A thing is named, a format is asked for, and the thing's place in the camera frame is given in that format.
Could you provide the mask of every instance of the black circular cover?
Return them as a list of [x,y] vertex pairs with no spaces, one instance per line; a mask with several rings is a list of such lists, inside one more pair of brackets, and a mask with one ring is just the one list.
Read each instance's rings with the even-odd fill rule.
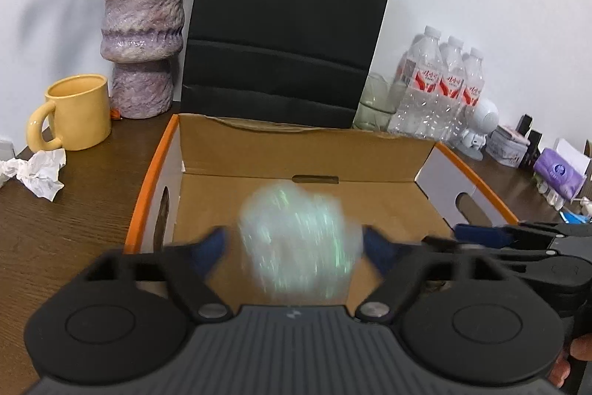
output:
[[526,287],[470,280],[418,300],[401,334],[411,352],[446,378],[503,386],[546,376],[559,355],[563,327]]
[[162,366],[187,330],[187,318],[169,300],[109,280],[58,292],[30,318],[24,338],[41,375],[106,385]]

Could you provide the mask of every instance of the bottle label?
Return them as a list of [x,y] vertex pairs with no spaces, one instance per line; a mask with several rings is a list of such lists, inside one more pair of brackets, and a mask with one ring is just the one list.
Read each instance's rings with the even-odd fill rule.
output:
[[438,92],[451,99],[458,99],[458,95],[461,93],[461,87],[463,86],[463,78],[454,76],[454,74],[448,74],[442,76],[440,83],[438,84]]
[[419,91],[431,93],[440,80],[440,74],[431,69],[421,68],[415,62],[408,59],[403,67],[402,79],[408,86],[419,89]]
[[475,86],[470,86],[463,89],[462,92],[462,99],[468,106],[475,106],[477,101],[479,101],[479,96],[481,95],[481,89]]

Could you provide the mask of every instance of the vase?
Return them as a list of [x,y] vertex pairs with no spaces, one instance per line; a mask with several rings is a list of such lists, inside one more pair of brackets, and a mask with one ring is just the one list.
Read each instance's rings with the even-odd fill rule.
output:
[[183,0],[105,0],[101,55],[115,63],[111,105],[144,119],[171,107],[169,58],[183,49]]

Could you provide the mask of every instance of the box side panel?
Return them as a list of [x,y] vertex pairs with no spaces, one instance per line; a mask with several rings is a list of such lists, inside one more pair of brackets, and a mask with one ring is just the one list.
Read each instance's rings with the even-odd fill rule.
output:
[[[174,242],[196,241],[211,227],[230,227],[229,245],[208,284],[234,309],[245,303],[269,303],[270,299],[245,275],[246,258],[238,230],[244,201],[269,179],[186,174]],[[338,185],[301,184],[307,191],[338,198],[345,215],[360,224],[372,224],[392,241],[419,241],[426,234],[448,236],[450,228],[414,183],[342,182]],[[368,261],[356,265],[347,306],[354,309],[380,283]]]
[[181,146],[187,172],[193,174],[411,182],[433,143],[358,130],[182,115]]
[[182,164],[179,117],[173,115],[140,188],[125,238],[125,253],[152,252],[172,241]]
[[436,145],[416,178],[430,203],[451,226],[473,222],[460,210],[460,197],[467,194],[492,226],[517,223],[517,218],[498,196],[458,156]]

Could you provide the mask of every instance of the mug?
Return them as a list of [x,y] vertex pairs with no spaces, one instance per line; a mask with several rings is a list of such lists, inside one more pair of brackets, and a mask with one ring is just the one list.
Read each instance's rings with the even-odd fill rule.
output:
[[[45,104],[31,115],[27,143],[32,152],[64,148],[79,151],[105,140],[111,132],[107,78],[100,74],[66,77],[45,91]],[[43,140],[43,121],[49,119],[53,139]]]

